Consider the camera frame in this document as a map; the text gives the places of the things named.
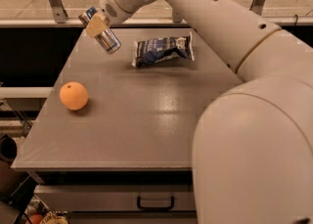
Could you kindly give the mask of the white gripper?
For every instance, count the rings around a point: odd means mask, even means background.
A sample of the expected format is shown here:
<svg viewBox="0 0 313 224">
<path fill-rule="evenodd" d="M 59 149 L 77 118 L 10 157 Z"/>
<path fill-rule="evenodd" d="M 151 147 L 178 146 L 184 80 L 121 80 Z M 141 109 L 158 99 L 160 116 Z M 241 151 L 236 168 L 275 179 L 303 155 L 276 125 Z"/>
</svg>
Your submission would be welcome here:
<svg viewBox="0 0 313 224">
<path fill-rule="evenodd" d="M 131 18 L 141 7 L 156 0 L 100 0 L 102 13 L 97 12 L 86 26 L 86 33 L 94 38 L 110 27 Z"/>
</svg>

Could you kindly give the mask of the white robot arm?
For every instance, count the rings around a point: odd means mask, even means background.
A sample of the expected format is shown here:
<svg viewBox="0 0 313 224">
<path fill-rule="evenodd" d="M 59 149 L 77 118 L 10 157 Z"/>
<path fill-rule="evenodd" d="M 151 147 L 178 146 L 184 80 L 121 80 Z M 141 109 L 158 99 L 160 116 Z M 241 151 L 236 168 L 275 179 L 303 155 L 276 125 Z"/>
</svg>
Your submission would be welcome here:
<svg viewBox="0 0 313 224">
<path fill-rule="evenodd" d="M 154 1 L 100 8 L 120 24 Z M 312 224 L 312 48 L 232 0 L 165 1 L 242 81 L 196 127 L 198 223 Z"/>
</svg>

